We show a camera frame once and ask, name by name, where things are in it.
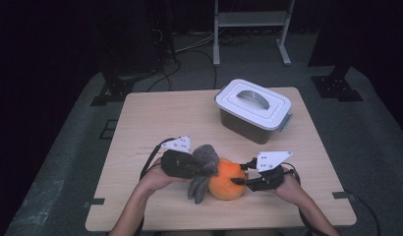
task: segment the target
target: gray handle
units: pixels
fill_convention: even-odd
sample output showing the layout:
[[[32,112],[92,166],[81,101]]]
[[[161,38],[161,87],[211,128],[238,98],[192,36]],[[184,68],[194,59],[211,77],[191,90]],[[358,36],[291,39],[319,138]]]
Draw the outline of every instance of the gray handle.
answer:
[[[262,95],[260,95],[257,92],[254,92],[252,90],[240,91],[236,96],[241,97],[241,98],[245,98],[245,97],[252,98],[252,99],[256,100],[263,107],[263,109],[265,109],[265,110],[269,109],[268,101]]]

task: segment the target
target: orange ball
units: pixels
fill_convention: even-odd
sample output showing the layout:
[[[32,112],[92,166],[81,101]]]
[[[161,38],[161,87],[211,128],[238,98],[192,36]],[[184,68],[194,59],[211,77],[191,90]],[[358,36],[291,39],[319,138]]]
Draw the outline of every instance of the orange ball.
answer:
[[[233,163],[226,158],[220,158],[217,164],[217,176],[210,177],[208,189],[220,200],[235,200],[241,197],[247,190],[246,185],[237,185],[231,181],[232,178],[244,178],[248,175],[241,169],[238,163]]]

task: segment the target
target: table top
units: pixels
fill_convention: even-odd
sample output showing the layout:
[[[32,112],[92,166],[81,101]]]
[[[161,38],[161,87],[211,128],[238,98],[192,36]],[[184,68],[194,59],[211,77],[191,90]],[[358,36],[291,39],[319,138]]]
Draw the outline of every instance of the table top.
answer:
[[[352,225],[356,215],[343,192],[316,127],[296,88],[271,88],[287,96],[293,118],[282,132],[272,132],[258,145],[222,126],[214,97],[219,90],[131,93],[125,100],[118,125],[94,195],[103,205],[91,205],[86,220],[89,231],[110,231],[139,182],[149,155],[167,138],[190,136],[192,149],[204,144],[219,157],[246,163],[260,151],[291,150],[303,188],[334,225]],[[162,156],[161,149],[157,157]],[[249,171],[256,178],[255,170]],[[187,199],[188,182],[173,183],[149,198],[144,230],[197,230],[284,228],[303,226],[298,209],[270,192],[247,192],[237,200],[221,201],[207,193],[195,205]]]

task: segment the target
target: person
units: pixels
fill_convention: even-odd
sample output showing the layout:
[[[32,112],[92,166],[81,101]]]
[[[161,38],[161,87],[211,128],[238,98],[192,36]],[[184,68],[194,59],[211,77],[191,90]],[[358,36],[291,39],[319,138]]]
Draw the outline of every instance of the person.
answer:
[[[144,217],[144,211],[149,197],[153,195],[155,191],[173,182],[187,181],[186,179],[171,177],[165,174],[160,166],[160,159],[161,158],[158,158],[152,164],[143,179],[135,187],[119,219],[109,233],[110,236],[134,235]],[[314,229],[329,236],[340,235],[293,175],[284,175],[284,182],[276,190],[268,191],[282,200],[297,206]]]

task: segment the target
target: storage box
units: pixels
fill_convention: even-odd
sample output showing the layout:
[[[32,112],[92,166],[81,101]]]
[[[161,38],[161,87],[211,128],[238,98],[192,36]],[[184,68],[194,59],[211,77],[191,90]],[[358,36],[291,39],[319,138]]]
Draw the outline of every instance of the storage box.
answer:
[[[272,131],[281,132],[292,117],[290,99],[241,79],[233,80],[215,101],[225,127],[260,145],[268,142]]]

